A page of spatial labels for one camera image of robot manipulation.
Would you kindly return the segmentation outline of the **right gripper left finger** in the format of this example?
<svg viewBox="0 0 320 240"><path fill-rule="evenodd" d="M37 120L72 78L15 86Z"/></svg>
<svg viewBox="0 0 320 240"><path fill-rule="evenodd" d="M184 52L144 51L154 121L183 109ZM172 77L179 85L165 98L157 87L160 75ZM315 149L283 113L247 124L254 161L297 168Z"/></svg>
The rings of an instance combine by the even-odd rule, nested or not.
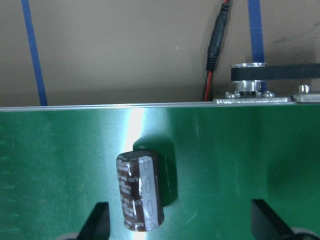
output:
<svg viewBox="0 0 320 240"><path fill-rule="evenodd" d="M108 202L97 202L77 235L78 240L108 240L111 234Z"/></svg>

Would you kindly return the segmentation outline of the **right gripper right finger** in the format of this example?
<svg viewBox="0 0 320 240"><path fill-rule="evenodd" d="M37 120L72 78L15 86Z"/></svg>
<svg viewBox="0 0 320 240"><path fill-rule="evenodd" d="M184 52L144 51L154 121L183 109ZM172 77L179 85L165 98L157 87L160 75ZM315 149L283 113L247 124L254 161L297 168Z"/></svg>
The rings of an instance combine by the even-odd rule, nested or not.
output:
<svg viewBox="0 0 320 240"><path fill-rule="evenodd" d="M263 200L252 199L250 230L255 240L287 240L294 236L291 228Z"/></svg>

